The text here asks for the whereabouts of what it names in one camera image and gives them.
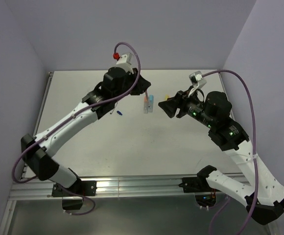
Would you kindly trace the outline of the orange marker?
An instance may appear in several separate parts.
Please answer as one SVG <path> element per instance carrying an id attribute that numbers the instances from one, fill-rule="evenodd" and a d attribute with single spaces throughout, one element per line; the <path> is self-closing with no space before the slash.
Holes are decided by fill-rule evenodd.
<path id="1" fill-rule="evenodd" d="M 148 113 L 148 108 L 149 108 L 149 101 L 148 101 L 148 98 L 145 96 L 144 102 L 143 102 L 143 113 L 144 114 Z"/>

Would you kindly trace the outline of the light blue marker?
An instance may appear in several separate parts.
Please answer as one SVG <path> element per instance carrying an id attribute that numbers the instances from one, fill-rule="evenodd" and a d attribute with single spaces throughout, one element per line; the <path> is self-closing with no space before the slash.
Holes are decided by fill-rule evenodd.
<path id="1" fill-rule="evenodd" d="M 154 105 L 154 95 L 148 96 L 148 107 L 147 110 L 149 113 L 153 112 L 153 105 Z"/>

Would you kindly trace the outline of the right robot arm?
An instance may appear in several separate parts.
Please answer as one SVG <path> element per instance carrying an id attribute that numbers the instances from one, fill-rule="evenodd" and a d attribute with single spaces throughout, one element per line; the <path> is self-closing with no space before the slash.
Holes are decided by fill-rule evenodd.
<path id="1" fill-rule="evenodd" d="M 210 139 L 232 159 L 249 182 L 249 185 L 242 184 L 208 165 L 196 177 L 182 179 L 179 186 L 184 192 L 216 189 L 239 201 L 247 211 L 255 202 L 251 217 L 261 225 L 278 219 L 284 213 L 284 186 L 260 157 L 252 153 L 253 146 L 247 133 L 230 118 L 232 104 L 225 93 L 212 91 L 201 101 L 197 93 L 189 95 L 189 91 L 179 91 L 158 105 L 170 118 L 189 115 L 207 126 Z"/>

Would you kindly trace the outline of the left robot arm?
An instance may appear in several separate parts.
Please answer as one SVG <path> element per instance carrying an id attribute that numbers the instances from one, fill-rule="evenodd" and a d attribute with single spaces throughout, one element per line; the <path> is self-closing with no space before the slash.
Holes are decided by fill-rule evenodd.
<path id="1" fill-rule="evenodd" d="M 63 187 L 68 195 L 82 191 L 81 179 L 70 168 L 59 165 L 53 156 L 72 137 L 88 125 L 101 119 L 129 95 L 141 95 L 151 83 L 138 74 L 138 69 L 125 71 L 110 68 L 95 88 L 63 119 L 47 130 L 21 139 L 22 159 L 41 181 L 50 180 Z"/>

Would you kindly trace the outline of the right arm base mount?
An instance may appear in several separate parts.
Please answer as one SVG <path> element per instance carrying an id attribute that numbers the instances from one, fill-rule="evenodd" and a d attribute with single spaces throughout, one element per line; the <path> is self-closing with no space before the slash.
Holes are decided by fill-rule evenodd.
<path id="1" fill-rule="evenodd" d="M 210 210 L 219 205 L 217 202 L 217 189 L 211 188 L 202 177 L 184 177 L 178 187 L 182 188 L 183 193 L 194 193 L 196 203 L 202 210 Z"/>

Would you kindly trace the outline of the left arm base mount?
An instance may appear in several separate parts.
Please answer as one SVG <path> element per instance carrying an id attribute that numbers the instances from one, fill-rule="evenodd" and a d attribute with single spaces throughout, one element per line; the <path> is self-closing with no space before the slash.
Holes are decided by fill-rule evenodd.
<path id="1" fill-rule="evenodd" d="M 94 211 L 96 207 L 95 201 L 92 199 L 96 194 L 96 181 L 79 180 L 71 187 L 65 188 L 56 183 L 53 185 L 51 196 L 62 198 L 62 209 L 71 215 L 86 215 Z M 81 208 L 90 203 L 90 209 L 81 212 Z"/>

